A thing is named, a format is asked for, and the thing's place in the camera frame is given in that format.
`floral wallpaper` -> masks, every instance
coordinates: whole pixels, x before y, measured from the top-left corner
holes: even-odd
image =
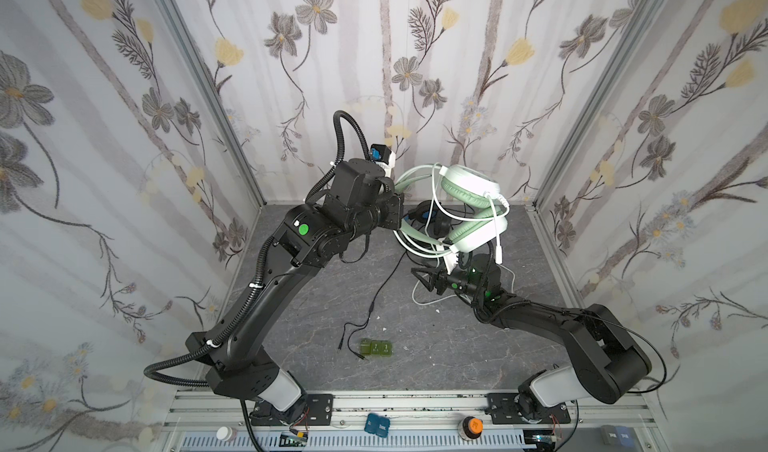
[[[766,84],[768,0],[667,0],[538,204],[584,300],[664,355],[673,450],[766,438]]]
[[[461,163],[532,200],[640,2],[176,1],[273,201],[327,170],[339,108],[396,173]]]
[[[257,209],[152,0],[0,0],[0,44],[0,443],[149,450],[142,370],[217,320]]]

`headphones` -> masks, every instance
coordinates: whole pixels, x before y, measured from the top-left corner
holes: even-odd
[[[414,172],[421,169],[431,169],[431,172],[426,175],[412,177]],[[450,197],[468,206],[478,208],[479,212],[475,213],[473,217],[459,217],[445,210],[437,198],[436,172],[440,175],[439,183],[443,191]],[[501,194],[500,185],[492,178],[468,167],[458,164],[445,167],[440,163],[436,163],[417,166],[407,170],[396,182],[395,190],[396,192],[402,192],[409,185],[425,178],[432,180],[432,200],[422,202],[415,210],[428,210],[426,222],[429,223],[432,218],[432,210],[434,206],[437,206],[437,210],[442,212],[442,216],[447,217],[448,220],[455,218],[464,223],[456,227],[444,238],[438,240],[415,230],[408,222],[403,220],[400,229],[395,231],[395,236],[397,236],[400,244],[410,252],[421,257],[440,258],[451,253],[473,251],[495,236],[496,263],[502,263],[502,248],[499,243],[499,235],[507,229],[507,219],[505,216],[509,213],[509,202]],[[498,202],[506,209],[503,214],[498,213],[500,212]],[[408,244],[402,240],[400,234],[408,241]],[[432,246],[432,249],[420,246],[415,242],[417,240],[429,244]]]

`headphone ear cushion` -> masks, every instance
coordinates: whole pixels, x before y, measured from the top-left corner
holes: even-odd
[[[488,205],[487,198],[461,188],[445,177],[443,177],[442,181],[440,182],[440,186],[447,192],[448,195],[459,200],[460,202],[465,203],[468,206],[481,208]]]
[[[491,218],[491,217],[493,217],[493,210],[491,210],[490,207],[487,207],[481,210],[480,212],[476,213],[473,218]],[[487,222],[475,222],[475,221],[464,222],[459,227],[454,228],[453,231],[450,234],[448,234],[447,238],[450,239],[451,242],[456,244],[456,242],[472,234],[475,230],[479,229],[480,227],[483,227],[485,224],[487,224]]]

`blue object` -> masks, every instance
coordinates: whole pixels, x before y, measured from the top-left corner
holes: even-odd
[[[634,448],[634,439],[629,428],[617,426],[616,431],[622,446]]]
[[[380,438],[387,438],[389,435],[389,419],[377,414],[368,414],[364,431],[369,434],[378,435]]]

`bottle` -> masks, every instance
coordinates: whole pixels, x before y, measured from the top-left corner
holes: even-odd
[[[482,434],[482,420],[476,417],[464,418],[458,423],[458,435],[464,440],[474,440]]]

